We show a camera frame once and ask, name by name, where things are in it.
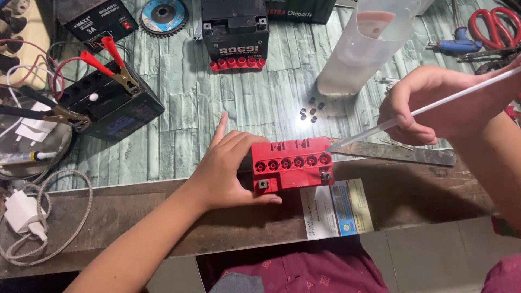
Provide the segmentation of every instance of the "white cable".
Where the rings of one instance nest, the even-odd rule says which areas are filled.
[[[39,251],[41,251],[42,249],[44,249],[46,246],[47,246],[47,243],[48,243],[48,239],[46,239],[46,234],[47,234],[47,231],[49,230],[49,225],[47,224],[47,217],[49,217],[49,214],[51,213],[51,209],[52,209],[52,203],[51,203],[51,197],[49,196],[49,194],[47,192],[45,192],[45,188],[47,187],[47,185],[51,182],[51,179],[53,177],[55,177],[56,175],[60,174],[60,173],[63,173],[63,172],[73,172],[73,173],[77,173],[79,175],[81,175],[83,177],[83,179],[85,179],[85,181],[87,182],[87,186],[89,188],[89,203],[87,204],[87,211],[85,212],[85,216],[83,216],[83,219],[81,220],[81,223],[80,225],[78,226],[78,229],[76,229],[76,232],[74,232],[74,234],[72,234],[72,236],[69,238],[69,240],[67,240],[67,242],[65,242],[60,248],[58,248],[58,250],[56,250],[55,252],[51,253],[50,255],[40,259],[40,260],[37,260],[37,261],[32,261],[32,262],[21,262],[21,261],[17,261],[17,259],[21,259],[21,258],[25,258],[25,257],[28,257],[30,255],[34,255],[35,253],[38,253]],[[39,238],[43,239],[43,244],[36,248],[35,250],[33,251],[30,251],[28,253],[24,253],[24,254],[21,254],[21,255],[14,255],[13,254],[13,249],[15,249],[17,246],[25,243],[25,241],[27,239],[31,239],[31,240],[35,240],[37,238],[34,238],[34,237],[31,237],[31,233],[27,233],[25,235],[22,235],[23,237],[20,238],[18,241],[16,241],[15,243],[13,243],[13,245],[11,245],[7,251],[4,251],[4,249],[0,246],[0,255],[6,260],[8,261],[9,263],[12,263],[14,265],[21,265],[21,266],[25,266],[25,265],[34,265],[34,264],[39,264],[39,263],[42,263],[50,258],[52,258],[53,256],[57,255],[58,253],[60,253],[62,250],[64,250],[73,240],[74,238],[76,237],[76,235],[80,232],[81,228],[83,227],[83,224],[85,224],[85,221],[87,220],[87,217],[89,215],[89,212],[91,211],[91,206],[92,206],[92,199],[93,199],[93,195],[92,195],[92,183],[90,181],[90,179],[87,177],[87,175],[85,175],[84,173],[78,171],[78,170],[74,170],[74,169],[62,169],[62,170],[58,170],[54,173],[52,173],[43,183],[41,186],[37,186],[37,185],[34,185],[34,184],[27,184],[25,185],[24,187],[20,188],[20,190],[23,190],[27,187],[30,187],[30,188],[34,188],[38,191],[38,196],[36,198],[36,211],[38,212],[38,220],[39,222],[37,223],[41,223],[43,225],[43,231],[42,229],[39,227],[39,225],[33,225],[31,228],[31,231],[34,230],[34,232],[38,235]],[[48,205],[49,205],[49,208],[48,210],[46,211],[46,215],[44,216],[42,214],[42,196],[45,196],[47,198],[47,202],[48,202]],[[4,217],[4,214],[2,213],[0,215],[0,224],[2,223],[2,218]]]
[[[11,96],[13,97],[13,100],[15,100],[15,103],[16,105],[19,107],[19,108],[22,108],[22,106],[20,105],[20,102],[18,102],[18,99],[16,98],[16,95],[15,95],[15,92],[13,91],[13,88],[11,87],[11,83],[9,82],[9,77],[11,76],[11,73],[13,70],[15,69],[18,69],[18,68],[31,68],[32,65],[17,65],[17,66],[13,66],[11,67],[8,71],[7,71],[7,74],[5,75],[6,77],[6,83],[8,85],[8,89],[9,89],[9,92],[11,93]],[[51,76],[54,75],[54,73],[52,73],[50,70],[47,70],[46,68],[43,68],[43,67],[40,67],[40,66],[35,66],[34,69],[40,69],[40,70],[43,70],[45,72],[47,72],[48,74],[50,74]],[[61,91],[61,88],[60,88],[60,83],[57,82],[57,86],[56,86],[57,90],[58,91]],[[13,123],[13,125],[11,125],[9,128],[7,128],[6,130],[4,130],[4,132],[2,132],[0,134],[0,138],[2,136],[4,136],[6,133],[8,133],[9,131],[11,131],[13,128],[15,128],[21,121],[22,121],[22,117],[20,117],[15,123]]]

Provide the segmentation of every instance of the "red battery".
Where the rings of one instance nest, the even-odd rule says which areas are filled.
[[[324,153],[328,146],[327,137],[252,145],[255,192],[333,184],[333,160]]]

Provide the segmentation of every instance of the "plastic container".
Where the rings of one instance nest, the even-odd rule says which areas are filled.
[[[326,96],[350,96],[414,34],[420,0],[359,0],[317,78]]]

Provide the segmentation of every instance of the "power strip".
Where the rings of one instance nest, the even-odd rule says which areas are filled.
[[[11,38],[22,39],[31,42],[35,45],[38,45],[45,51],[49,49],[51,40],[49,38],[47,30],[45,29],[44,22],[42,21],[42,16],[40,14],[38,6],[35,3],[35,0],[12,0],[9,4],[7,4],[7,6],[3,10],[10,11],[12,17],[19,19],[27,19],[27,25],[24,27],[24,29],[17,34],[12,34]],[[20,50],[18,50],[15,53],[10,52],[7,45],[0,46],[0,54],[3,54],[8,57],[19,58],[21,65],[34,64],[34,61],[36,60],[38,55],[44,55],[45,58],[45,54],[43,54],[43,52],[29,44],[23,44]],[[46,67],[44,58],[40,57],[37,66]],[[11,73],[9,77],[9,82],[11,84],[19,82],[28,72],[29,68],[18,68],[14,73]],[[27,79],[18,86],[26,84],[37,90],[43,89],[45,87],[46,80],[47,73],[43,70],[35,69],[27,77]],[[1,71],[0,83],[7,83],[6,76]]]

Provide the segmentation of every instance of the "fingernail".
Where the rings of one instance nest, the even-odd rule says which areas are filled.
[[[396,115],[396,122],[398,122],[398,125],[405,125],[407,124],[407,119],[405,116],[398,114]]]
[[[436,138],[434,135],[431,135],[431,134],[428,134],[428,133],[417,133],[414,135],[417,139],[425,142],[425,143],[429,143],[431,141],[434,140],[434,138]]]
[[[274,198],[274,199],[271,199],[269,202],[276,203],[276,204],[281,204],[282,203],[282,198]]]

